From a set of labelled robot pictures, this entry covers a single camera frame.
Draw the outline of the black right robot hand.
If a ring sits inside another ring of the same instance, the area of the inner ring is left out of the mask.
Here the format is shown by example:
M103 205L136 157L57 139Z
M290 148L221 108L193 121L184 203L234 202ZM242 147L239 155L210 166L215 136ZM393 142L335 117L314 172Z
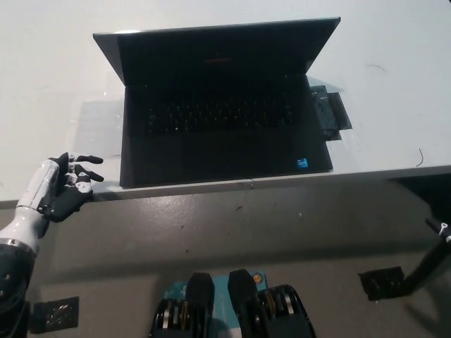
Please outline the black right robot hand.
M425 222L445 243L450 245L451 231L448 223L436 220L435 218L426 218Z

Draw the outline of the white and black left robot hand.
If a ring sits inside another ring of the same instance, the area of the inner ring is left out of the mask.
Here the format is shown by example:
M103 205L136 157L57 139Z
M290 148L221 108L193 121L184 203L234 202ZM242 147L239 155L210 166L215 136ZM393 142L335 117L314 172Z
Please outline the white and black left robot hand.
M43 161L18 206L30 208L55 223L79 211L93 197L92 183L104 181L101 175L83 168L82 162L102 164L104 159L65 152Z

